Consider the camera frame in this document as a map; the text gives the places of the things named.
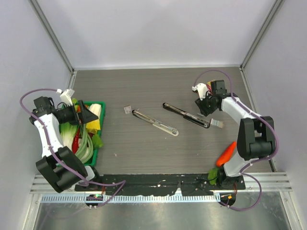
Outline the red white staple box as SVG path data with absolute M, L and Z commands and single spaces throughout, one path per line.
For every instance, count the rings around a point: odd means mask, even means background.
M 132 108 L 130 105 L 124 107 L 125 114 L 130 114 L 132 112 Z

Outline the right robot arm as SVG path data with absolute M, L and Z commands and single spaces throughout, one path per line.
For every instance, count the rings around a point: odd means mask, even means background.
M 210 87 L 204 83 L 192 86 L 198 94 L 195 100 L 201 114 L 208 116 L 216 110 L 227 113 L 239 125 L 236 141 L 237 152 L 218 167 L 216 183 L 228 189 L 252 164 L 269 159 L 277 150 L 274 121 L 270 116 L 261 116 L 225 88 L 223 80 L 214 80 Z

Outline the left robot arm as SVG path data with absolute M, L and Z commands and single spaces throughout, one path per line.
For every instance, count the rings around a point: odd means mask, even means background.
M 85 166 L 65 146 L 60 136 L 59 125 L 79 125 L 94 121 L 98 116 L 90 112 L 83 101 L 81 111 L 78 113 L 73 105 L 56 109 L 53 99 L 41 96 L 34 99 L 35 109 L 30 113 L 30 122 L 39 131 L 42 143 L 42 159 L 37 161 L 36 168 L 58 193 L 63 192 L 86 179 L 85 185 L 91 191 L 101 188 L 102 179 L 93 166 Z

